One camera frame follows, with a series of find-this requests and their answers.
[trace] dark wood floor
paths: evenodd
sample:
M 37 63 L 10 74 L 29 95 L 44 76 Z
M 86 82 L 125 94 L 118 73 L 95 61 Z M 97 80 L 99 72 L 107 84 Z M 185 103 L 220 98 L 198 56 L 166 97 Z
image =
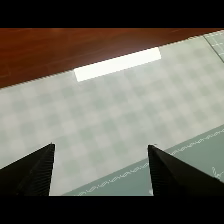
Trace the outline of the dark wood floor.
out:
M 222 28 L 0 28 L 0 88 Z

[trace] gingham pattern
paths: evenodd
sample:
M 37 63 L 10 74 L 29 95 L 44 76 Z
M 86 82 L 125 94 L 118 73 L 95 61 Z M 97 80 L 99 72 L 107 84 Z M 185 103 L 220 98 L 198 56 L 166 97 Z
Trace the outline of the gingham pattern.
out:
M 56 144 L 62 195 L 224 122 L 224 64 L 204 37 L 162 59 L 77 83 L 73 71 L 0 90 L 0 167 Z
M 204 37 L 224 62 L 224 30 L 206 34 Z

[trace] white rectangular strip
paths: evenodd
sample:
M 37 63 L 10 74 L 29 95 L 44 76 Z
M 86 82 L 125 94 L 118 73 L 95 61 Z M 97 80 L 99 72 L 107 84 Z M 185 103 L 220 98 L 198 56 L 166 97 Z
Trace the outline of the white rectangular strip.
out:
M 161 59 L 158 47 L 74 69 L 78 82 Z

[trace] brown wooden surface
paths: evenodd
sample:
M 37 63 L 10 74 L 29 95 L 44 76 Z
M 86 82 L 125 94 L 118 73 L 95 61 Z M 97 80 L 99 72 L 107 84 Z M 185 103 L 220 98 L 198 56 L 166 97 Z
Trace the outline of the brown wooden surface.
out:
M 0 28 L 0 88 L 222 28 Z

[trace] white printed design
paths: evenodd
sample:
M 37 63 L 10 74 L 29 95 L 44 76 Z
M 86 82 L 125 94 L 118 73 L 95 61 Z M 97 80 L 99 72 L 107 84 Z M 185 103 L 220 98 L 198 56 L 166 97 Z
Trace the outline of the white printed design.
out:
M 78 195 L 74 195 L 74 196 L 82 196 L 82 195 L 84 195 L 84 194 L 93 192 L 94 190 L 96 190 L 96 189 L 98 189 L 98 188 L 102 188 L 102 187 L 104 187 L 104 186 L 107 185 L 107 184 L 113 183 L 113 182 L 115 182 L 116 180 L 119 180 L 119 179 L 121 179 L 121 178 L 124 178 L 124 177 L 126 177 L 127 175 L 129 175 L 129 174 L 136 173 L 137 171 L 139 171 L 139 170 L 141 170 L 141 169 L 144 169 L 144 168 L 146 168 L 146 167 L 148 167 L 148 166 L 149 166 L 149 163 L 146 163 L 146 164 L 143 165 L 143 166 L 138 166 L 138 167 L 136 167 L 134 170 L 130 170 L 130 171 L 128 171 L 128 172 L 125 172 L 123 175 L 116 176 L 116 177 L 114 177 L 112 180 L 105 181 L 105 182 L 103 182 L 102 184 L 97 185 L 97 186 L 93 186 L 93 187 L 91 187 L 89 190 L 80 192 Z
M 180 148 L 180 149 L 177 149 L 177 150 L 175 150 L 175 151 L 173 151 L 172 153 L 169 153 L 169 154 L 170 154 L 170 155 L 175 155 L 175 154 L 178 153 L 178 152 L 183 152 L 185 149 L 187 149 L 187 148 L 191 148 L 192 146 L 194 146 L 194 145 L 196 145 L 196 144 L 200 144 L 201 142 L 203 142 L 203 141 L 205 141 L 205 140 L 209 140 L 210 138 L 219 135 L 221 132 L 224 132 L 224 129 L 222 129 L 221 131 L 217 131 L 217 132 L 215 132 L 214 134 L 208 135 L 208 136 L 205 137 L 205 138 L 201 138 L 201 139 L 199 139 L 199 140 L 196 141 L 196 142 L 192 142 L 192 143 L 190 143 L 189 145 L 184 146 L 184 147 L 182 147 L 182 148 Z
M 222 174 L 224 173 L 224 171 L 222 171 L 221 173 L 216 173 L 216 171 L 215 171 L 215 167 L 212 167 L 212 171 L 213 171 L 213 174 L 214 174 L 214 176 L 217 178 L 217 179 L 221 179 L 221 176 L 222 176 Z

